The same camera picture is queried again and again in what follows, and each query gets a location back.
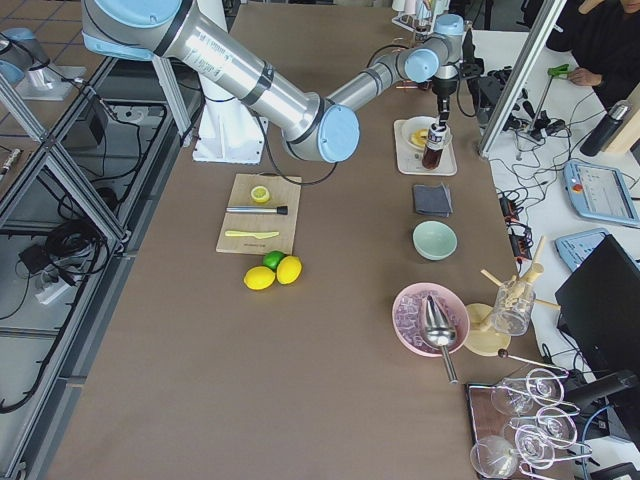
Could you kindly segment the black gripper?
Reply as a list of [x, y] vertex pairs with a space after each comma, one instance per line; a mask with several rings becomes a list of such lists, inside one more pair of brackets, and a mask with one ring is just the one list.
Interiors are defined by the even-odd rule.
[[450, 96], [457, 90], [455, 64], [441, 66], [431, 79], [432, 91], [437, 96], [438, 125], [447, 127], [450, 116]]

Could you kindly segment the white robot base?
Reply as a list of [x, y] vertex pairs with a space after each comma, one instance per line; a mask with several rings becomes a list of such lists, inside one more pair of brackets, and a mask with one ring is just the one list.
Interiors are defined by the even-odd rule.
[[[225, 32], [227, 24], [222, 1], [196, 1], [200, 11]], [[214, 53], [205, 52], [205, 60], [212, 61], [212, 75], [219, 80], [234, 57], [219, 42], [206, 40], [214, 47]], [[263, 151], [263, 134], [256, 118], [229, 92], [199, 75], [202, 92], [206, 97], [205, 107], [198, 130], [193, 159], [198, 162], [221, 162], [256, 165]]]

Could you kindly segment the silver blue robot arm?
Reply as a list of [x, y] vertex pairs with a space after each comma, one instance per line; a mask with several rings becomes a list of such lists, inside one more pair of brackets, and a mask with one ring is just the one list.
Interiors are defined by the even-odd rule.
[[442, 76], [462, 54], [463, 19], [443, 14], [419, 46], [378, 57], [327, 97], [304, 93], [232, 38], [193, 1], [84, 1], [85, 46], [98, 54], [176, 58], [281, 129], [291, 156], [338, 163], [355, 152], [356, 110], [402, 80]]

